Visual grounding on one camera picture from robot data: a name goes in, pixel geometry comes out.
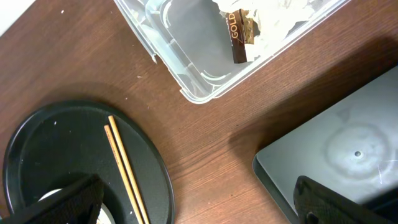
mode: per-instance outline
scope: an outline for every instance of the clear plastic bin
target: clear plastic bin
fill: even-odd
[[[296,24],[271,57],[235,64],[225,18],[212,0],[115,0],[154,62],[158,55],[197,104],[222,96],[349,1],[314,0],[310,21]]]

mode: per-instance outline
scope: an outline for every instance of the brown wooden surface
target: brown wooden surface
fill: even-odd
[[[157,146],[176,223],[286,222],[253,174],[255,153],[397,65],[397,12],[396,0],[352,0],[229,93],[194,105],[112,0],[37,0],[0,38],[1,158],[38,107],[100,100]],[[0,205],[7,215],[2,189]]]

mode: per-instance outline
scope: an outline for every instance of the round black tray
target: round black tray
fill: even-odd
[[[166,166],[140,128],[122,112],[91,101],[64,101],[30,115],[4,157],[3,184],[11,214],[87,174],[105,183],[103,203],[116,223],[137,223],[104,131],[113,115],[151,223],[173,223],[174,194]]]

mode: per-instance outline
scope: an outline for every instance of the chopstick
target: chopstick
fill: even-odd
[[[139,193],[136,179],[134,178],[134,174],[132,173],[129,159],[127,158],[126,151],[124,150],[124,146],[122,143],[122,139],[120,138],[118,127],[116,127],[116,123],[115,123],[112,115],[108,116],[108,119],[109,119],[109,122],[111,123],[112,131],[113,131],[114,137],[116,138],[116,142],[118,144],[120,154],[122,155],[124,167],[126,168],[127,174],[129,176],[129,180],[132,185],[132,190],[134,191],[134,194],[136,195],[138,206],[140,208],[142,217],[144,218],[145,224],[149,224],[147,212],[145,210],[144,203],[142,202],[141,194]]]
[[[108,137],[109,143],[111,145],[114,158],[116,159],[116,163],[118,164],[120,175],[122,176],[122,180],[123,180],[124,186],[125,186],[125,188],[127,190],[127,194],[129,196],[132,208],[134,210],[134,213],[136,214],[138,223],[139,224],[144,224],[142,222],[141,214],[139,213],[139,209],[138,209],[136,200],[134,199],[134,196],[132,194],[132,191],[131,191],[131,188],[130,188],[130,185],[129,185],[129,181],[127,180],[127,175],[126,175],[126,172],[124,171],[124,168],[123,168],[123,165],[122,165],[122,160],[120,159],[119,152],[118,152],[118,149],[117,149],[116,144],[114,142],[111,129],[109,128],[109,125],[105,125],[104,128],[105,128],[106,136]]]

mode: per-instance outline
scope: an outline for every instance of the white speck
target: white speck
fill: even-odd
[[[382,180],[381,180],[380,166],[379,166],[379,165],[377,165],[377,168],[379,169],[380,184],[382,184],[383,182],[382,182]]]

